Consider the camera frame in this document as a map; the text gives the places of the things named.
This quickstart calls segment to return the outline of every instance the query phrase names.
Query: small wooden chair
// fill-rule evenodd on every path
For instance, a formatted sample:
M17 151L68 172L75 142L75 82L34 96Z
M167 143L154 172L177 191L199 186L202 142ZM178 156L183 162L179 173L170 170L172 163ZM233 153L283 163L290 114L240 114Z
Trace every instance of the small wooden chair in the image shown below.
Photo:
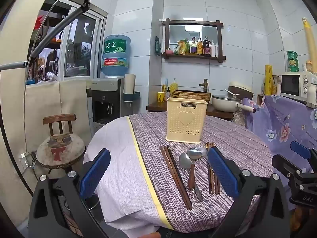
M36 152L37 160L42 166L49 169L63 168L67 173L71 170L71 165L84 155L85 144L73 133L72 121L75 120L75 114L58 114L43 119L43 124L49 124L50 136L43 141ZM62 121L68 121L69 132L63 132ZM58 122L59 134L53 133L53 122Z

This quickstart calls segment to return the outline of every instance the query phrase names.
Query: heart shape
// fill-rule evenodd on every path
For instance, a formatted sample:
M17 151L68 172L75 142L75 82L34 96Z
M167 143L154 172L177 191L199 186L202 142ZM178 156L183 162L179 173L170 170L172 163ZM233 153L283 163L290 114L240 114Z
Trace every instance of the heart shape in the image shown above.
M195 114L193 112L179 112L179 120L183 125L188 125L194 120Z

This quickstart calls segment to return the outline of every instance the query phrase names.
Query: red label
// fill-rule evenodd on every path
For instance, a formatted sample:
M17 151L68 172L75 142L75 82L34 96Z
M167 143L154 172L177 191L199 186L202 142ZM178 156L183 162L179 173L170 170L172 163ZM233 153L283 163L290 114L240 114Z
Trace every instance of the red label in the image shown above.
M117 65L117 64L118 64L117 58L107 58L103 62L103 65Z

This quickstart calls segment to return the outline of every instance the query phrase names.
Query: white microwave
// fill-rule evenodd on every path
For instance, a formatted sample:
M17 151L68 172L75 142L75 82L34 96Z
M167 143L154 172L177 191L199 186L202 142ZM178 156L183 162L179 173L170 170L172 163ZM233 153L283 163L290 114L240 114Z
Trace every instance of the white microwave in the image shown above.
M317 84L317 76L311 72L286 72L279 76L278 92L281 96L307 101L307 92L310 83Z

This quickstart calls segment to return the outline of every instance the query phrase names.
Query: utensil holder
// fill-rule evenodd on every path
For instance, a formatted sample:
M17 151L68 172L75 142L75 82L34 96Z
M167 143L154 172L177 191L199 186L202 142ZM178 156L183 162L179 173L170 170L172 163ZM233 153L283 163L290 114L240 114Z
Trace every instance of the utensil holder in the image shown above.
M204 100L167 99L167 141L200 143L208 103Z

